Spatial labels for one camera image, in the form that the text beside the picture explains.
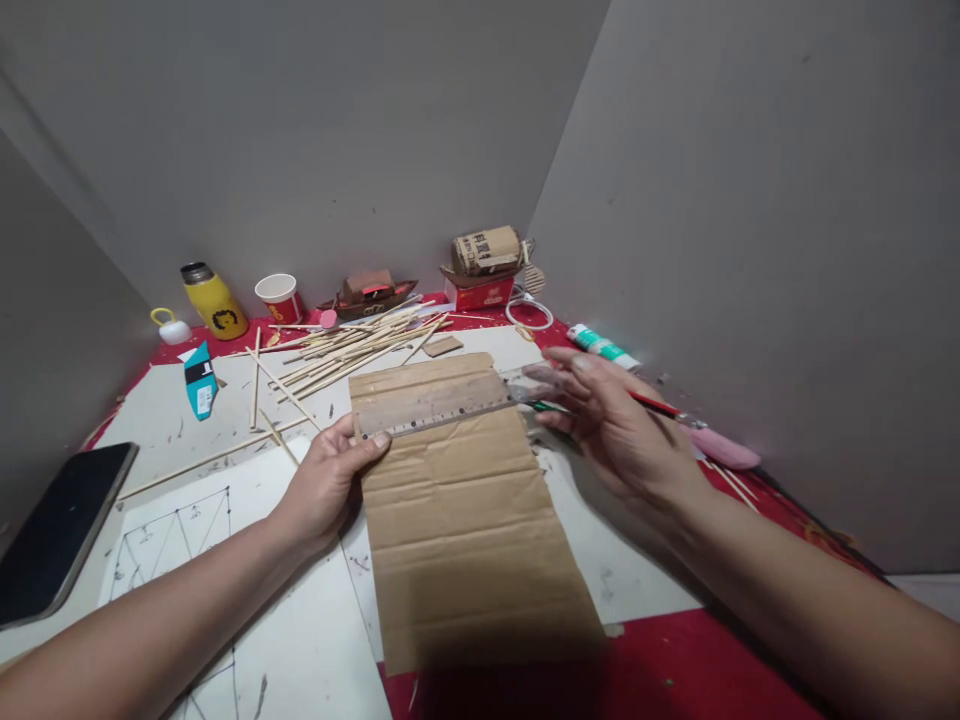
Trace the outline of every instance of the pink eraser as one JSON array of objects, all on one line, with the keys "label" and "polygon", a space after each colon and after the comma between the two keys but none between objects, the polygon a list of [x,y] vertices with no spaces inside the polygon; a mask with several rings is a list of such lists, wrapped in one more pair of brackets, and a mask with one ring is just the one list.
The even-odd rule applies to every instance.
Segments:
[{"label": "pink eraser", "polygon": [[760,464],[760,456],[750,448],[738,445],[710,428],[694,430],[681,425],[680,429],[690,436],[690,441],[706,456],[734,470],[749,470]]},{"label": "pink eraser", "polygon": [[336,324],[337,324],[336,310],[324,310],[322,313],[320,313],[320,327],[322,327],[324,330],[329,330]]}]

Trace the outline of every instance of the fingernail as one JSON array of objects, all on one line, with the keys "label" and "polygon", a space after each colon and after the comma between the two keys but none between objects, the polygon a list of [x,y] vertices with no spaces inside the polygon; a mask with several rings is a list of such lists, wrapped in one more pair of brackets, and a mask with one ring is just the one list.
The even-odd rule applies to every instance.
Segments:
[{"label": "fingernail", "polygon": [[590,372],[590,369],[593,367],[593,360],[589,355],[575,355],[573,358],[573,366],[580,372]]}]

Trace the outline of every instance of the hand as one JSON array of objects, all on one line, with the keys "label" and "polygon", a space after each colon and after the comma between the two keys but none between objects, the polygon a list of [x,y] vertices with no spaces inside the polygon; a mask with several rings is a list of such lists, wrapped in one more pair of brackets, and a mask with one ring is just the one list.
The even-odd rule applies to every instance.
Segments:
[{"label": "hand", "polygon": [[390,447],[380,433],[353,442],[353,417],[346,414],[317,435],[269,520],[298,547],[312,554],[329,545],[347,517],[353,478]]},{"label": "hand", "polygon": [[656,390],[603,358],[559,347],[544,355],[564,368],[557,402],[573,414],[542,412],[537,420],[571,435],[600,480],[631,510],[660,516],[678,498],[712,490],[677,424],[627,393],[663,402]]}]

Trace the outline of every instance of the red pencil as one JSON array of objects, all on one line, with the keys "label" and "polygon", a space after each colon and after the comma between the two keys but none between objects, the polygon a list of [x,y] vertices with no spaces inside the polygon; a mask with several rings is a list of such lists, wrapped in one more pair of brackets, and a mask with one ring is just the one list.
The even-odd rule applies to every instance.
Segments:
[{"label": "red pencil", "polygon": [[633,392],[633,390],[627,390],[627,392],[630,393],[630,397],[643,405],[650,412],[655,412],[657,415],[670,418],[674,422],[680,423],[681,425],[686,425],[694,430],[703,430],[705,427],[707,427],[707,424],[702,420],[698,420],[689,413],[680,412],[672,405],[651,400],[648,397],[644,397],[640,393]]}]

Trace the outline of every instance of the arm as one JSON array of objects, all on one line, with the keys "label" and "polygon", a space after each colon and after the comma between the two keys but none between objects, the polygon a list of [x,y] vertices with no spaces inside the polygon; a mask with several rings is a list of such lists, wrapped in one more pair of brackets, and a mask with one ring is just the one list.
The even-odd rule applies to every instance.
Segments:
[{"label": "arm", "polygon": [[267,518],[100,608],[0,676],[0,717],[159,716],[297,567],[336,539],[354,474],[389,445],[378,436],[351,446],[350,435],[350,416],[317,435]]},{"label": "arm", "polygon": [[960,625],[719,493],[688,440],[623,390],[659,395],[616,366],[553,348],[571,433],[601,480],[774,652],[856,715],[960,715]]}]

